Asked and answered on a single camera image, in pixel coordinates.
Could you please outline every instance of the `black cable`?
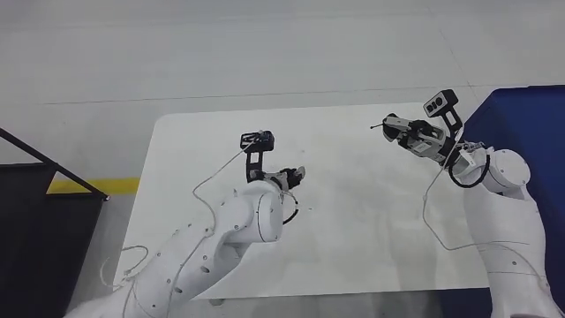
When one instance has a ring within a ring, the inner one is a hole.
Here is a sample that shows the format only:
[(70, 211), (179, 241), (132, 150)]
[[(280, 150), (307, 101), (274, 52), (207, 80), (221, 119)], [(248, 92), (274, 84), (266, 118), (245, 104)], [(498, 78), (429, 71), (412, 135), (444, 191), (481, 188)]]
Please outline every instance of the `black cable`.
[(292, 195), (292, 193), (284, 193), (284, 194), (287, 194), (287, 195), (289, 195), (292, 199), (294, 199), (294, 207), (295, 207), (295, 208), (294, 208), (294, 212), (292, 213), (292, 215), (290, 215), (288, 219), (286, 219), (286, 220), (284, 220), (284, 221), (282, 222), (283, 225), (289, 223), (290, 221), (292, 221), (292, 219), (293, 219), (294, 217), (296, 217), (296, 215), (298, 215), (298, 201), (297, 201), (297, 198), (296, 198), (294, 195)]
[(451, 163), (451, 164), (449, 165), (449, 169), (448, 169), (449, 177), (451, 178), (451, 180), (453, 181), (453, 183), (455, 183), (456, 185), (458, 185), (458, 186), (460, 186), (460, 187), (462, 187), (462, 188), (465, 188), (465, 189), (469, 189), (469, 188), (472, 188), (473, 186), (478, 186), (478, 184), (480, 184), (480, 183), (483, 182), (483, 180), (485, 179), (486, 174), (488, 173), (488, 169), (489, 169), (489, 167), (490, 167), (490, 165), (491, 165), (491, 156), (490, 156), (490, 155), (487, 155), (487, 156), (486, 156), (486, 163), (485, 163), (485, 168), (483, 169), (483, 172), (480, 174), (480, 177), (479, 177), (475, 182), (473, 182), (473, 183), (470, 184), (470, 185), (464, 185), (463, 183), (460, 183), (460, 182), (455, 178), (455, 176), (453, 176), (453, 165), (454, 165), (454, 163)]

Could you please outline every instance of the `black stand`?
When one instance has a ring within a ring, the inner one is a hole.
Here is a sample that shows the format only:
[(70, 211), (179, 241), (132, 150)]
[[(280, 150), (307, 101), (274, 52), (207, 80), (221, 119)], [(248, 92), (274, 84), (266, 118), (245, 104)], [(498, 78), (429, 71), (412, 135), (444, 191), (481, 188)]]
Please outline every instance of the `black stand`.
[[(0, 164), (2, 316), (60, 318), (109, 196), (1, 128), (0, 138), (41, 161)], [(88, 192), (47, 194), (57, 172)]]

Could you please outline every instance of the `wire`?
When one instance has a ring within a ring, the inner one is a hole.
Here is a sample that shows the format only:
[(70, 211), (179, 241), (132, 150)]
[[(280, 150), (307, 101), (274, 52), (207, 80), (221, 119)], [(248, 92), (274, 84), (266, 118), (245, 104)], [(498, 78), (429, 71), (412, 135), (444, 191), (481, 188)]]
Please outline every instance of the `wire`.
[(249, 145), (247, 145), (245, 148), (243, 148), (241, 151), (239, 151), (237, 154), (235, 154), (233, 157), (230, 158), (229, 161), (227, 161), (219, 170), (217, 170), (212, 176), (204, 179), (202, 182), (198, 183), (198, 185), (196, 185), (194, 187), (194, 189), (192, 189), (192, 195), (194, 195), (194, 197), (196, 199), (198, 199), (202, 204), (206, 205), (206, 207), (210, 210), (210, 213), (212, 213), (212, 219), (213, 219), (213, 223), (212, 223), (212, 229), (211, 231), (207, 231), (206, 235), (204, 235), (200, 241), (198, 242), (198, 244), (194, 247), (194, 249), (192, 250), (192, 252), (190, 254), (188, 254), (188, 256), (185, 258), (185, 260), (183, 261), (183, 263), (180, 265), (180, 267), (177, 270), (177, 273), (175, 274), (175, 278), (172, 281), (172, 285), (170, 287), (170, 292), (169, 292), (169, 302), (167, 304), (167, 314), (165, 315), (166, 318), (169, 318), (169, 314), (170, 314), (170, 303), (172, 301), (173, 298), (173, 291), (175, 290), (175, 287), (177, 286), (177, 281), (178, 278), (180, 277), (180, 273), (181, 271), (183, 271), (183, 268), (185, 267), (185, 264), (191, 259), (192, 255), (196, 252), (196, 250), (200, 247), (200, 245), (202, 244), (202, 242), (204, 241), (204, 239), (212, 236), (215, 232), (215, 226), (216, 226), (216, 215), (215, 215), (215, 211), (212, 208), (212, 206), (210, 206), (210, 204), (205, 201), (204, 199), (200, 198), (198, 196), (198, 194), (196, 194), (196, 191), (198, 190), (198, 188), (200, 188), (201, 186), (203, 186), (204, 184), (206, 184), (207, 181), (211, 180), (212, 178), (214, 178), (215, 176), (218, 175), (218, 173), (220, 173), (223, 169), (225, 169), (226, 167), (228, 167), (228, 165), (230, 163), (233, 162), (233, 160), (235, 160), (238, 156), (240, 156), (241, 154), (243, 154), (248, 148), (251, 147), (251, 145), (255, 144), (255, 142), (257, 141), (257, 139), (260, 137), (260, 135), (262, 134), (262, 131), (258, 131), (258, 136), (255, 137), (255, 139), (253, 139)]
[[(553, 304), (555, 305), (555, 308), (557, 309), (557, 311), (559, 312), (559, 314), (561, 315), (561, 317), (565, 317), (565, 314), (563, 313), (563, 311), (559, 308), (559, 306), (557, 306), (557, 303), (555, 303), (554, 298), (551, 294), (551, 292), (548, 290), (548, 287), (546, 286), (546, 281), (543, 279), (543, 276), (541, 276), (539, 274), (539, 272), (536, 270), (536, 268), (530, 263), (530, 261), (528, 261), (523, 255), (521, 255), (519, 252), (517, 252), (517, 250), (510, 248), (509, 246), (504, 246), (501, 243), (512, 243), (512, 244), (518, 244), (518, 245), (526, 245), (528, 246), (529, 243), (524, 243), (524, 242), (515, 242), (515, 241), (489, 241), (489, 242), (484, 242), (484, 243), (470, 243), (468, 245), (463, 245), (463, 246), (454, 246), (454, 247), (447, 247), (443, 241), (441, 240), (440, 236), (437, 234), (437, 232), (433, 229), (432, 225), (430, 223), (427, 222), (426, 220), (426, 205), (427, 205), (427, 195), (430, 192), (430, 189), (432, 189), (433, 184), (435, 183), (435, 181), (438, 179), (438, 177), (440, 176), (440, 174), (445, 170), (445, 167), (448, 163), (449, 158), (451, 157), (451, 154), (456, 150), (457, 145), (459, 144), (459, 141), (461, 140), (462, 136), (463, 136), (463, 131), (464, 131), (464, 125), (461, 127), (461, 129), (459, 130), (459, 132), (456, 135), (456, 141), (453, 144), (453, 147), (451, 148), (451, 150), (449, 151), (448, 157), (446, 158), (446, 162), (441, 166), (440, 171), (435, 175), (435, 177), (432, 180), (432, 183), (430, 183), (430, 185), (427, 187), (426, 191), (424, 192), (424, 196), (422, 196), (422, 201), (424, 201), (424, 206), (422, 207), (422, 220), (424, 220), (424, 223), (426, 224), (427, 228), (432, 232), (433, 236), (435, 237), (435, 239), (437, 239), (437, 241), (440, 243), (440, 245), (443, 247), (443, 249), (445, 249), (446, 251), (452, 252), (452, 251), (456, 251), (459, 249), (463, 249), (463, 248), (467, 248), (470, 246), (500, 246), (502, 248), (505, 248), (507, 250), (509, 250), (510, 252), (513, 252), (514, 254), (516, 254), (517, 256), (519, 256), (526, 264), (528, 264), (528, 266), (531, 268), (531, 271), (534, 272), (534, 275), (537, 277), (538, 279), (538, 286), (541, 289), (542, 292), (545, 293), (545, 295), (547, 295), (547, 297), (553, 302)], [(490, 165), (490, 157), (487, 156), (486, 158), (486, 164), (485, 164), (485, 170), (488, 171), (488, 167)], [(485, 174), (486, 171), (483, 170), (483, 172), (481, 173), (481, 177), (480, 182), (482, 182), (482, 179), (485, 178)], [(464, 188), (466, 187), (471, 187), (471, 185), (460, 185), (460, 186), (464, 186)]]
[(110, 257), (106, 258), (106, 260), (105, 260), (105, 261), (102, 263), (102, 265), (100, 266), (100, 270), (99, 270), (100, 281), (102, 282), (102, 284), (103, 284), (104, 286), (106, 286), (106, 287), (111, 287), (111, 288), (113, 288), (113, 289), (114, 289), (114, 288), (117, 288), (117, 287), (122, 287), (122, 286), (123, 286), (122, 283), (123, 283), (124, 281), (127, 281), (127, 280), (129, 279), (128, 275), (130, 275), (130, 273), (132, 273), (132, 271), (133, 271), (134, 269), (136, 269), (136, 268), (147, 258), (147, 256), (149, 255), (149, 249), (147, 249), (146, 246), (141, 246), (141, 245), (137, 245), (137, 246), (127, 246), (127, 247), (122, 248), (122, 250), (121, 250), (120, 252), (127, 252), (127, 251), (129, 251), (129, 250), (136, 249), (136, 248), (144, 249), (144, 250), (145, 250), (145, 255), (143, 256), (143, 258), (141, 258), (140, 261), (138, 261), (137, 264), (135, 264), (133, 267), (131, 267), (131, 268), (129, 268), (129, 269), (127, 269), (127, 270), (124, 271), (125, 277), (119, 282), (119, 284), (108, 284), (108, 283), (106, 282), (106, 280), (104, 280), (104, 274), (103, 274), (104, 267), (106, 266), (106, 263), (108, 263)]
[(489, 154), (486, 154), (486, 162), (485, 162), (485, 167), (483, 167), (483, 171), (481, 172), (478, 179), (476, 181), (474, 181), (473, 183), (471, 183), (470, 185), (464, 185), (463, 183), (461, 183), (457, 180), (457, 178), (453, 175), (453, 165), (454, 164), (451, 163), (449, 165), (449, 169), (448, 169), (449, 177), (451, 178), (453, 183), (455, 183), (456, 185), (458, 185), (462, 188), (470, 189), (474, 186), (478, 186), (479, 184), (483, 183), (483, 181), (485, 180), (486, 174), (488, 173), (488, 170), (491, 167), (491, 156)]
[(212, 179), (212, 178), (214, 178), (215, 176), (217, 176), (218, 173), (220, 173), (223, 169), (225, 169), (226, 167), (228, 167), (228, 165), (229, 165), (230, 163), (232, 163), (233, 160), (235, 160), (238, 156), (240, 156), (241, 154), (243, 154), (251, 145), (253, 145), (253, 144), (255, 143), (255, 141), (257, 141), (257, 139), (260, 137), (259, 135), (258, 135), (257, 137), (255, 137), (255, 139), (253, 139), (253, 140), (249, 143), (249, 145), (247, 145), (245, 148), (243, 148), (241, 151), (239, 151), (237, 154), (235, 154), (233, 157), (231, 157), (230, 160), (227, 161), (227, 162), (226, 162), (219, 170), (217, 170), (212, 176), (210, 176), (210, 177), (204, 179), (202, 182), (200, 182), (198, 185), (196, 185), (196, 186), (194, 187), (194, 189), (192, 189), (192, 195), (194, 195), (194, 197), (195, 197), (196, 199), (198, 199), (200, 202), (202, 202), (202, 204), (206, 205), (206, 207), (210, 210), (210, 213), (212, 213), (212, 218), (213, 218), (214, 222), (213, 222), (213, 224), (212, 224), (212, 232), (211, 232), (210, 234), (208, 234), (208, 237), (212, 236), (212, 235), (214, 234), (214, 231), (215, 231), (215, 224), (216, 224), (215, 211), (214, 211), (214, 209), (210, 206), (210, 204), (208, 204), (207, 201), (205, 201), (204, 199), (200, 198), (200, 197), (198, 196), (198, 194), (196, 194), (196, 190), (197, 190), (198, 188), (200, 188), (201, 186), (203, 186), (207, 181), (209, 181), (210, 179)]
[(294, 199), (294, 212), (292, 213), (292, 215), (289, 216), (289, 218), (287, 218), (282, 222), (282, 224), (285, 225), (290, 221), (292, 221), (292, 219), (295, 218), (296, 215), (298, 215), (298, 201), (297, 198), (294, 196), (294, 194), (291, 192), (281, 192), (281, 193), (285, 195), (289, 195), (292, 199)]

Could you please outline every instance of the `metal bar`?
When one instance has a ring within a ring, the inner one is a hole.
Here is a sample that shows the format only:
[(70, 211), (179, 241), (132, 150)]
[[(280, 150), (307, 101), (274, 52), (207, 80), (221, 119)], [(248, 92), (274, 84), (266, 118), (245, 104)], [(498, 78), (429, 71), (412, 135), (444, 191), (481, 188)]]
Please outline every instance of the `metal bar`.
[(27, 152), (29, 155), (35, 157), (36, 159), (52, 165), (55, 167), (55, 169), (57, 170), (57, 172), (60, 172), (61, 174), (65, 175), (68, 179), (78, 183), (79, 185), (85, 187), (87, 190), (89, 190), (91, 193), (94, 194), (98, 194), (100, 195), (104, 200), (108, 200), (109, 196), (105, 193), (103, 193), (102, 191), (100, 191), (99, 189), (95, 188), (94, 186), (88, 184), (84, 179), (80, 178), (79, 176), (75, 175), (74, 173), (72, 173), (71, 171), (67, 170), (65, 167), (61, 166), (60, 164), (56, 163), (55, 161), (51, 160), (50, 158), (48, 158), (47, 156), (45, 156), (44, 154), (42, 154), (41, 152), (37, 151), (36, 149), (30, 147), (29, 145), (27, 145), (25, 142), (23, 142), (22, 140), (16, 138), (15, 136), (11, 135), (9, 132), (6, 132), (4, 129), (0, 128), (0, 138), (10, 142), (12, 145), (14, 145), (15, 147)]

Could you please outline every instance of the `black bracket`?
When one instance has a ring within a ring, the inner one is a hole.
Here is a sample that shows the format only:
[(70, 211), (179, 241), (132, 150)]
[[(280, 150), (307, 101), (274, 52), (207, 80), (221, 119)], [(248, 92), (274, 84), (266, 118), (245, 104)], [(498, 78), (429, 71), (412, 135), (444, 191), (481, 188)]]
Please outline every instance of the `black bracket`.
[[(263, 153), (275, 149), (275, 136), (270, 131), (248, 132), (241, 135), (239, 147), (247, 154), (247, 159), (245, 160), (247, 183), (264, 179)], [(252, 161), (254, 154), (258, 154), (257, 162)]]
[[(456, 93), (452, 90), (442, 90), (430, 101), (424, 104), (424, 110), (428, 117), (441, 117), (448, 127), (451, 136), (455, 137), (455, 133), (463, 127), (461, 118), (457, 115), (454, 106), (459, 102)], [(451, 114), (455, 123), (451, 123), (448, 118), (448, 113)]]

